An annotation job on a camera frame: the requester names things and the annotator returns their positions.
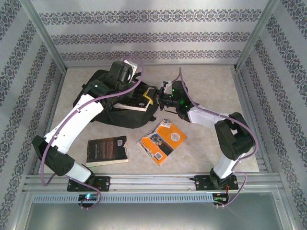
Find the black book with gold print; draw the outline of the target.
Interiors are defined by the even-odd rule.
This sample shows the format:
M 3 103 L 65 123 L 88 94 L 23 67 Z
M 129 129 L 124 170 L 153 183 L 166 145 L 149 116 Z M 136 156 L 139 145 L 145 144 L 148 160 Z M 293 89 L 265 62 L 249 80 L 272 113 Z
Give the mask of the black book with gold print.
M 146 112 L 150 104 L 151 100 L 144 97 L 142 94 L 133 94 L 131 98 L 125 97 L 113 107 L 116 109 L 128 109 Z

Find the black backpack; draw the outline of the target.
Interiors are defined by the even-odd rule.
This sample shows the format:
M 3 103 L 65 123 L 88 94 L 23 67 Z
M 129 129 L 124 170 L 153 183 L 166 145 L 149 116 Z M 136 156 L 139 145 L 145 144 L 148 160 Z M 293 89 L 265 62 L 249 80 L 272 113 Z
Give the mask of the black backpack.
M 158 109 L 158 89 L 156 86 L 149 86 L 144 82 L 141 82 L 139 86 L 134 90 L 133 94 L 144 94 L 147 89 L 155 89 L 155 95 L 153 98 L 154 104 L 149 105 L 146 112 L 128 110 L 128 109 L 116 109 L 114 107 L 107 111 L 102 111 L 92 121 L 101 122 L 108 125 L 125 127 L 125 128 L 139 128 L 147 124 L 149 121 L 156 120 L 154 113 Z

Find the orange paperback book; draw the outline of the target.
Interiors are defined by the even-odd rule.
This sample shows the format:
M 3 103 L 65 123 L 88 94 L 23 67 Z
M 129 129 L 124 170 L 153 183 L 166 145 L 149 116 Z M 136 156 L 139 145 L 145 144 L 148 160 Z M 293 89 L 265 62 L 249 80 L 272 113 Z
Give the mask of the orange paperback book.
M 187 137 L 176 125 L 165 118 L 152 131 L 141 137 L 137 144 L 157 165 L 161 165 Z

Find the black paperback book with barcode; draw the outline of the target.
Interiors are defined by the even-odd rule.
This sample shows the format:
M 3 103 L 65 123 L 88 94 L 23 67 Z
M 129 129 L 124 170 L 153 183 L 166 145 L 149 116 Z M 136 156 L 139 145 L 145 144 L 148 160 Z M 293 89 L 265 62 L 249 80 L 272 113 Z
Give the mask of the black paperback book with barcode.
M 89 140 L 87 143 L 87 167 L 96 167 L 129 161 L 127 137 Z

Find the grey metal panel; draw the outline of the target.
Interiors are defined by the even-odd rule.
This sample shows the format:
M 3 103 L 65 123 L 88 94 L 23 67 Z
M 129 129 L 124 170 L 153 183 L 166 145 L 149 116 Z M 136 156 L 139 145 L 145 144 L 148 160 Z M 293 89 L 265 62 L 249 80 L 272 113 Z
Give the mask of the grey metal panel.
M 33 204 L 25 230 L 284 230 L 273 207 L 216 209 L 206 203 Z

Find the left controller board with LED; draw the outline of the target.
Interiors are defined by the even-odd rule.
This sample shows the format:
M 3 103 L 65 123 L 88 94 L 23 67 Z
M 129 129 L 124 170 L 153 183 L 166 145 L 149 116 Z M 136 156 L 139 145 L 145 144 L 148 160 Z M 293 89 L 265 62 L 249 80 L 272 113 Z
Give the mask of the left controller board with LED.
M 78 201 L 96 202 L 98 196 L 96 194 L 81 194 L 78 197 Z

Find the aluminium back rail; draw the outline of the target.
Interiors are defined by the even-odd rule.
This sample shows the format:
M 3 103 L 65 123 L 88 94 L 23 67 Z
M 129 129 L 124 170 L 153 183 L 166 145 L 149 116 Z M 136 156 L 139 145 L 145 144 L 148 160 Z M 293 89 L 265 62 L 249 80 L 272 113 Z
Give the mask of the aluminium back rail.
M 213 63 L 197 63 L 197 64 L 183 64 L 183 63 L 158 63 L 158 64 L 143 64 L 144 67 L 155 67 L 155 66 L 176 66 L 176 67 L 187 67 L 187 66 L 214 66 L 214 67 L 236 67 L 236 64 L 213 64 Z M 111 64 L 106 65 L 79 65 L 79 66 L 67 66 L 67 68 L 79 68 L 79 69 L 85 69 L 85 68 L 100 68 L 105 69 L 111 67 Z

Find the aluminium side rail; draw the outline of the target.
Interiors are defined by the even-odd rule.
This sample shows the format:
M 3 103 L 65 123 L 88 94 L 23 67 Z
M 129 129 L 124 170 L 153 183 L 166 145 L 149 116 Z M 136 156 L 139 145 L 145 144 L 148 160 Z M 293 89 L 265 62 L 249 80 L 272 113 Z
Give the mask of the aluminium side rail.
M 259 150 L 255 154 L 259 169 L 261 172 L 272 173 L 273 170 L 272 170 L 272 167 L 271 167 L 268 155 L 267 155 L 267 151 L 266 151 L 267 149 L 266 149 L 265 144 L 263 143 L 263 140 L 260 134 L 260 130 L 258 127 L 258 123 L 254 115 L 252 104 L 250 102 L 249 95 L 244 85 L 242 76 L 240 75 L 240 72 L 236 70 L 234 65 L 230 66 L 230 71 L 232 73 L 232 77 L 233 77 L 236 91 L 237 91 L 239 101 L 242 107 L 244 118 L 249 128 L 255 133 L 259 141 Z
M 48 73 L 39 94 L 36 108 L 37 128 L 31 140 L 36 135 L 43 137 L 51 130 L 65 75 L 66 72 L 61 73 L 60 70 Z

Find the aluminium mounting rail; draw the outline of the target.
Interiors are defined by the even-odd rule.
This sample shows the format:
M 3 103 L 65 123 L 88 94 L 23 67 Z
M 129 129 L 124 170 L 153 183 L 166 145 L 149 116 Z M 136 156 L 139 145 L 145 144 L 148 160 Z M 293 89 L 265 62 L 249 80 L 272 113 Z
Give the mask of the aluminium mounting rail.
M 187 192 L 195 191 L 196 183 L 191 180 L 193 173 L 173 173 L 173 174 L 105 174 L 109 176 L 109 191 L 113 192 Z M 48 186 L 41 184 L 39 175 L 29 175 L 26 177 L 22 192 L 30 193 L 60 193 L 66 192 L 69 179 L 67 177 L 54 177 Z M 275 172 L 248 172 L 244 191 L 264 191 L 271 188 L 283 188 L 280 175 Z

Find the aluminium frame post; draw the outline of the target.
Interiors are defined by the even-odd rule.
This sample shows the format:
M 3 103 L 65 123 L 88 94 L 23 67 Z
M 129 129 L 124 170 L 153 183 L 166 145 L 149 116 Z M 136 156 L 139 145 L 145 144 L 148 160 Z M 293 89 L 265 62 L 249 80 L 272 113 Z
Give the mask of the aluminium frame post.
M 280 0 L 268 0 L 265 8 L 263 9 L 263 12 L 261 13 L 261 16 L 259 20 L 256 23 L 256 26 L 254 27 L 246 45 L 244 46 L 237 63 L 235 64 L 235 69 L 241 69 L 244 65 L 246 59 L 248 58 L 248 55 L 250 54 L 251 50 L 253 49 L 256 41 L 260 37 L 263 29 L 265 28 L 266 23 L 270 19 L 271 15 L 273 14 L 275 8 L 277 7 Z
M 19 0 L 19 2 L 21 3 L 23 9 L 25 10 L 32 24 L 34 25 L 36 31 L 39 33 L 39 36 L 41 37 L 42 41 L 44 42 L 57 66 L 59 67 L 60 71 L 62 73 L 66 73 L 67 67 L 64 63 L 64 60 L 60 55 L 60 52 L 58 51 L 54 41 L 48 33 L 39 13 L 36 11 L 31 0 Z

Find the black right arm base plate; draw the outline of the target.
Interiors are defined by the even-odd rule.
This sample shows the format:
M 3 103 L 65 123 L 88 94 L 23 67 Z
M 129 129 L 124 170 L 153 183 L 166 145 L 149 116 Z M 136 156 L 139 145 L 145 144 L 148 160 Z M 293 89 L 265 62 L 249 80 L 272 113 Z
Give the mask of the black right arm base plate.
M 221 181 L 213 179 L 210 175 L 195 175 L 190 180 L 195 181 L 197 191 L 238 190 L 237 178 L 233 174 Z

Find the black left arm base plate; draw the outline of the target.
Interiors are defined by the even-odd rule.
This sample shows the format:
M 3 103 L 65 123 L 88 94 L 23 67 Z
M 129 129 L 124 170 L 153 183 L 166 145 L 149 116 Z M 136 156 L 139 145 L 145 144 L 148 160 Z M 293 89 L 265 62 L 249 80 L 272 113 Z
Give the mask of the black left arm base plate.
M 109 176 L 95 176 L 92 179 L 87 180 L 91 187 L 98 189 L 100 192 L 108 192 L 110 186 L 110 177 Z M 84 186 L 78 182 L 69 179 L 67 185 L 68 192 L 94 192 L 95 190 Z

